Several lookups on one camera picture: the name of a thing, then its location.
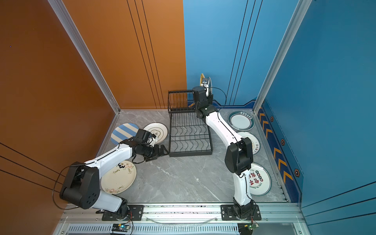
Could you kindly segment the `yellow woven tray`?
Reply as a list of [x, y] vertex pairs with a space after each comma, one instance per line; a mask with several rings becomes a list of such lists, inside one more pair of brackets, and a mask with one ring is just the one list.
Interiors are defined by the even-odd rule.
[[203, 73], [200, 75], [200, 86], [205, 86], [205, 76]]

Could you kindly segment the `white plate red characters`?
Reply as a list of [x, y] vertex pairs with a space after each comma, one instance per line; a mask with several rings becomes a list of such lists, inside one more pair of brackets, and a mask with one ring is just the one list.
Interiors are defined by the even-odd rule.
[[252, 163], [249, 174], [250, 193], [255, 196], [267, 194], [271, 189], [271, 178], [264, 167]]

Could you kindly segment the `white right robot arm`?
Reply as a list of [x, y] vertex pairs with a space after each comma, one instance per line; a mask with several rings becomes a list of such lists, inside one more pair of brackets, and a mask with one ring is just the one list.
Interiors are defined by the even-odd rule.
[[226, 150], [225, 164], [232, 173], [235, 186], [235, 205], [242, 208], [252, 202], [249, 192], [249, 176], [253, 163], [252, 142], [249, 138], [241, 137], [223, 119], [218, 109], [209, 100], [207, 88], [193, 88], [195, 112], [217, 136], [222, 140]]

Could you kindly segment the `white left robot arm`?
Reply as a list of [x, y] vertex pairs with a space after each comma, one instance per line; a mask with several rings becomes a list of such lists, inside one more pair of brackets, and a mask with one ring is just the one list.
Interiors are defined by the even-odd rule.
[[116, 215], [128, 215], [128, 202], [100, 189], [101, 178], [123, 161], [141, 155], [145, 162], [166, 156], [169, 151], [159, 145], [157, 136], [139, 129], [136, 136], [119, 142], [113, 150], [85, 163], [75, 162], [68, 170], [59, 197], [78, 208], [95, 208]]

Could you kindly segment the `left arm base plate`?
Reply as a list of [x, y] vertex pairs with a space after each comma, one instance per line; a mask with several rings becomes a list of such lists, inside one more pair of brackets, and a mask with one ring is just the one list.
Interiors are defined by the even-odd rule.
[[141, 221], [144, 205], [121, 206], [117, 212], [104, 211], [102, 221]]

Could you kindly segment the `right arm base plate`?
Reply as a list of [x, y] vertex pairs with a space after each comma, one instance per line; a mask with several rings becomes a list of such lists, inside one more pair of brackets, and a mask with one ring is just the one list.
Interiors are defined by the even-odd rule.
[[221, 205], [221, 218], [224, 221], [230, 220], [254, 220], [261, 221], [261, 212], [257, 204], [246, 206], [239, 205]]

